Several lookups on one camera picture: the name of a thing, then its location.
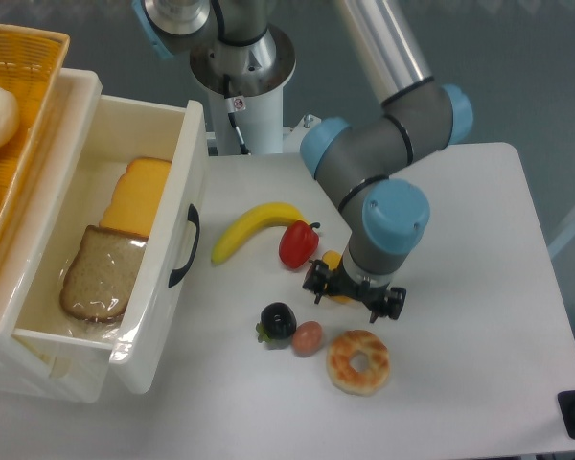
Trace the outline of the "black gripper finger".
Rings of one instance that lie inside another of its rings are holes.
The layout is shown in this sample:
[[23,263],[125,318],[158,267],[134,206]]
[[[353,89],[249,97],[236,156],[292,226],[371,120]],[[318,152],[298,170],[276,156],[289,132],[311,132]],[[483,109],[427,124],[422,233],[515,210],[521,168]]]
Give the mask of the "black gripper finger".
[[403,287],[391,287],[384,293],[379,293],[368,302],[368,310],[371,312],[369,321],[376,322],[379,318],[398,320],[406,300],[406,289]]
[[314,294],[315,304],[319,304],[325,295],[330,278],[331,270],[323,260],[317,259],[310,262],[310,268],[303,282],[303,289]]

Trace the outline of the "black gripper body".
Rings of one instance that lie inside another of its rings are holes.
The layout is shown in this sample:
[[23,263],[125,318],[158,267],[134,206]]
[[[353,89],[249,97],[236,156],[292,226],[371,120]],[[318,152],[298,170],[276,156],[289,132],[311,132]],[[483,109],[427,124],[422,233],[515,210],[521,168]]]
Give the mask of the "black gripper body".
[[326,284],[326,295],[349,298],[366,307],[387,307],[390,283],[390,274],[366,272],[351,261],[340,261]]

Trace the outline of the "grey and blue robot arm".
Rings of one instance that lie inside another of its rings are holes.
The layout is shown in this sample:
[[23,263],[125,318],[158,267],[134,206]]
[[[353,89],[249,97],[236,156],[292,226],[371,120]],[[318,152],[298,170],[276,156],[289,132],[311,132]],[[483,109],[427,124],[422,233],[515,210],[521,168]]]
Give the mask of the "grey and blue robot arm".
[[[338,117],[305,126],[301,157],[351,237],[338,267],[314,262],[304,287],[354,299],[373,318],[397,319],[406,292],[392,278],[419,243],[429,206],[395,173],[463,140],[472,106],[459,87],[437,84],[397,2],[335,6],[382,114],[361,128]],[[283,89],[295,51],[269,22],[269,2],[136,1],[133,8],[161,56],[189,53],[209,98],[218,154],[284,151]]]

